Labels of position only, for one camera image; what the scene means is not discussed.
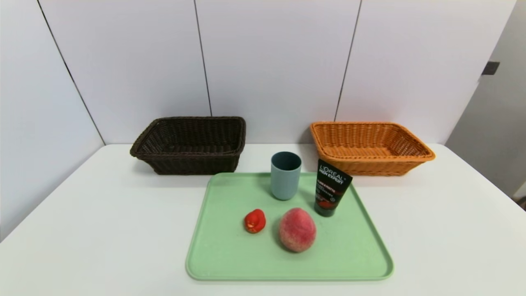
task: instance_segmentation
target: wicker basket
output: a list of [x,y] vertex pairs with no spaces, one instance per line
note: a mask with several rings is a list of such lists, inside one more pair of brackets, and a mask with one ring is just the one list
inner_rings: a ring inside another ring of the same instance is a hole
[[130,154],[159,175],[233,172],[245,146],[241,117],[167,117],[154,120]]
[[390,122],[316,122],[320,158],[350,175],[401,176],[434,159],[405,127]]

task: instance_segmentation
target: dark brown wicker basket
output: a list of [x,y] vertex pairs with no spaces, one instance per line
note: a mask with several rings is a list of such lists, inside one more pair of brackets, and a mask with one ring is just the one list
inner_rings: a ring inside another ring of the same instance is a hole
[[130,154],[159,175],[233,172],[245,146],[241,117],[166,117],[154,120]]

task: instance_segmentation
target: product label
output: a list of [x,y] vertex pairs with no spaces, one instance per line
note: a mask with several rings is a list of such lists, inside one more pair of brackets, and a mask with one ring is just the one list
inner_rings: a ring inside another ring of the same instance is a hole
[[316,180],[316,203],[325,210],[334,210],[351,181],[351,176],[320,159]]

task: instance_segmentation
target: panel seam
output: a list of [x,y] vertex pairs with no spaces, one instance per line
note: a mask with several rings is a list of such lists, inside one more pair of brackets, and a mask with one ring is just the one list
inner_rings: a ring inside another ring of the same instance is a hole
[[201,58],[203,59],[203,70],[205,71],[206,94],[208,95],[208,106],[210,107],[210,116],[212,116],[212,103],[210,101],[210,90],[208,89],[208,77],[206,75],[205,54],[203,52],[203,42],[201,40],[201,29],[199,28],[199,17],[197,16],[197,3],[194,0],[194,9],[196,11],[197,34],[199,35],[199,46],[201,47]]
[[44,14],[44,10],[42,9],[42,5],[40,4],[40,0],[36,0],[38,3],[38,7],[40,7],[40,12],[42,12],[42,16],[44,17],[44,21],[46,22],[47,29],[49,30],[49,33],[51,34],[51,38],[53,38],[53,42],[55,42],[55,46],[57,47],[58,53],[60,55],[60,58],[62,59],[62,62],[64,63],[64,66],[66,66],[67,73],[69,74],[69,78],[71,78],[71,81],[73,82],[73,85],[75,86],[75,89],[77,90],[78,96],[80,97],[80,100],[82,101],[84,108],[88,112],[89,118],[91,119],[93,126],[95,127],[95,130],[97,131],[100,140],[106,146],[106,142],[104,142],[104,139],[102,138],[102,135],[100,134],[100,131],[97,127],[97,124],[95,124],[95,121],[93,120],[92,114],[89,112],[88,106],[86,105],[86,102],[84,102],[84,98],[80,94],[80,91],[78,90],[77,83],[75,82],[75,79],[73,79],[73,76],[71,75],[71,71],[69,70],[69,67],[66,64],[66,60],[64,59],[64,56],[62,55],[62,52],[60,51],[60,48],[58,47],[57,40],[55,39],[55,35],[53,35],[53,32],[51,31],[51,27],[49,26],[49,22],[47,21],[46,14]]
[[336,105],[336,113],[334,114],[334,120],[333,121],[336,121],[336,116],[338,116],[338,108],[340,107],[341,94],[343,92],[343,85],[345,83],[345,77],[347,76],[347,68],[349,67],[349,60],[351,59],[352,46],[353,46],[353,44],[355,42],[356,28],[358,27],[358,19],[360,17],[362,1],[363,0],[360,0],[360,4],[358,6],[358,13],[356,14],[355,29],[352,31],[351,46],[349,47],[349,55],[347,56],[347,64],[345,65],[345,72],[343,73],[343,80],[341,82],[340,95],[338,96],[338,104]]

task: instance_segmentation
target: orange wicker basket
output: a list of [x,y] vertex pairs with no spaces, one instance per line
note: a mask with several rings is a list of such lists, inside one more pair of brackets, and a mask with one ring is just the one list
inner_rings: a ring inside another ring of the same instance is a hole
[[401,176],[434,159],[405,127],[390,122],[315,122],[320,158],[350,175]]

